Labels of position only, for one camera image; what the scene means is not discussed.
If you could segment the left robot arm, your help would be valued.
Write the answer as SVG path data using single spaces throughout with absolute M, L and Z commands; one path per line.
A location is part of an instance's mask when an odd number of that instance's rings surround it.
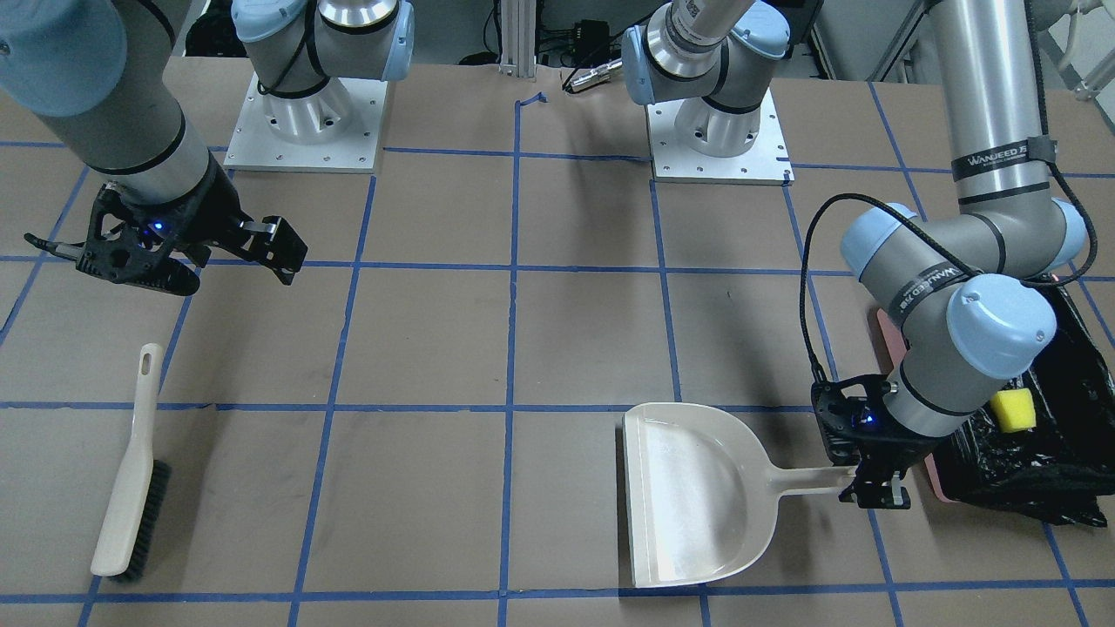
M 903 334 L 889 374 L 826 376 L 806 341 L 821 428 L 847 438 L 859 465 L 843 502 L 905 509 L 901 481 L 1051 343 L 1057 319 L 1043 274 L 1098 250 L 1063 181 L 1044 109 L 1031 1 L 928 1 L 935 28 L 952 160 L 956 218 L 924 225 L 903 206 L 860 193 L 867 211 L 841 238 L 841 255 Z

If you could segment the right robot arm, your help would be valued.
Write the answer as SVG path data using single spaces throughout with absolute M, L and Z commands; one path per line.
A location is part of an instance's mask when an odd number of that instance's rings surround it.
M 307 255 L 287 219 L 248 215 L 163 74 L 186 1 L 4 1 L 3 91 L 103 179 L 86 238 L 25 234 L 43 253 L 112 283 L 191 296 L 213 247 L 291 284 Z M 279 168 L 299 149 L 326 168 L 374 167 L 379 95 L 414 50 L 409 1 L 234 1 L 254 85 L 227 158 L 255 149 Z

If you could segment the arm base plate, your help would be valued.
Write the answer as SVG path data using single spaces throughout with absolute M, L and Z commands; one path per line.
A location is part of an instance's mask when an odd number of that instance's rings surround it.
M 251 76 L 223 166 L 374 174 L 390 83 L 332 78 L 299 99 L 262 95 Z
M 757 110 L 714 110 L 701 98 L 647 104 L 653 177 L 686 184 L 788 185 L 795 181 L 768 89 Z

